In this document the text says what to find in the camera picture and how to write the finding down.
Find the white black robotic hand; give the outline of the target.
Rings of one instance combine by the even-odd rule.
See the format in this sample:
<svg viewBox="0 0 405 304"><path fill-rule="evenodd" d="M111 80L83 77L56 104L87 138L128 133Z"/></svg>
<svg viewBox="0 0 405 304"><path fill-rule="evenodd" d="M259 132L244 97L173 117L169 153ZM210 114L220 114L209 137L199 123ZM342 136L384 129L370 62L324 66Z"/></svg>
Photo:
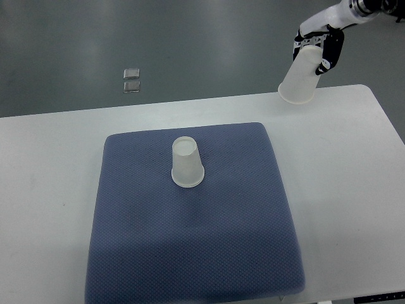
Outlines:
<svg viewBox="0 0 405 304"><path fill-rule="evenodd" d="M341 30L351 21L351 10L348 2L340 2L302 22L294 38L292 59L295 60L302 47L316 46L322 48L321 62L315 70L316 75L323 75L334 68L340 58L344 43L344 32ZM313 32L325 32L311 35Z"/></svg>

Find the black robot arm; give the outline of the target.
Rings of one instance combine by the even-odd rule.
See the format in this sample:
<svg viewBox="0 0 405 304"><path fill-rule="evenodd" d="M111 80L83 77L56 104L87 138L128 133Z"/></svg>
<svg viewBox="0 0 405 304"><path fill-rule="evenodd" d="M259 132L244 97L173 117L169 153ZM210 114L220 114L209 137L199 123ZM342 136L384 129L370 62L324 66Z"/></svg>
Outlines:
<svg viewBox="0 0 405 304"><path fill-rule="evenodd" d="M302 22L294 38L293 58L301 49L312 45L321 48L321 62L315 70L323 75L333 69L342 51L344 30L373 20L379 14L404 19L404 1L357 0L340 1Z"/></svg>

